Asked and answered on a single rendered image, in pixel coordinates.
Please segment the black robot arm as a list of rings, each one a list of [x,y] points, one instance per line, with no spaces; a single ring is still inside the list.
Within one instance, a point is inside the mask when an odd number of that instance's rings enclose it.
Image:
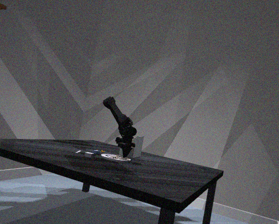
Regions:
[[[108,97],[105,100],[103,100],[103,104],[105,107],[107,107],[108,109],[110,109],[110,111],[112,112],[115,120],[117,121],[119,127],[119,132],[122,136],[122,138],[117,137],[116,138],[116,143],[120,143],[123,142],[124,143],[124,137],[123,135],[127,134],[127,135],[131,135],[131,136],[135,136],[137,133],[137,130],[132,127],[133,122],[131,121],[131,119],[129,117],[127,117],[125,114],[122,114],[121,111],[119,110],[119,108],[117,107],[116,103],[115,103],[115,99],[114,97]]]

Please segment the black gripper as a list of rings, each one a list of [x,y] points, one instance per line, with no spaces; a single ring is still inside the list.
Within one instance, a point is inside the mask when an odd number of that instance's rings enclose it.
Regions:
[[[124,137],[124,143],[123,142],[118,143],[118,147],[122,149],[123,157],[125,158],[132,150],[131,147],[135,147],[135,143],[132,143],[132,139],[134,138],[133,136],[125,134],[123,135],[123,137]]]

